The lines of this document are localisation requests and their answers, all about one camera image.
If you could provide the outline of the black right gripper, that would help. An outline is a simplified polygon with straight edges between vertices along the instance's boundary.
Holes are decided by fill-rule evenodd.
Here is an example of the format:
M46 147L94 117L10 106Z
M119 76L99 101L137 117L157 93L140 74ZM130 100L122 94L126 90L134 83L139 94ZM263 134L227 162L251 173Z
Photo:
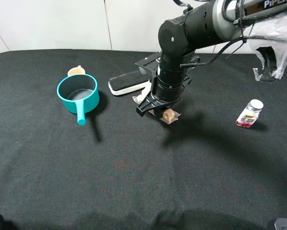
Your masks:
M143 117L147 112L152 111L155 117L161 117L167 107L171 107L180 99L181 97L174 100L163 100L149 92L143 101L136 107L136 112L139 116Z

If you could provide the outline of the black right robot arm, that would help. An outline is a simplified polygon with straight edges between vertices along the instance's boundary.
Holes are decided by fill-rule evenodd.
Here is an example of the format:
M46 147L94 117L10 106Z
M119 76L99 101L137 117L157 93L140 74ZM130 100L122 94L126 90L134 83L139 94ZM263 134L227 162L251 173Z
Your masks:
M185 9L181 16L160 26L161 52L156 56L159 61L154 62L153 68L143 60L137 63L152 77L150 92L136 108L140 116L153 111L161 117L191 82L188 69L214 62L214 59L201 62L194 56L195 50L227 43L220 50L223 53L232 44L250 39L243 34L246 27L287 14L287 0L204 0L197 8L180 0L175 3Z

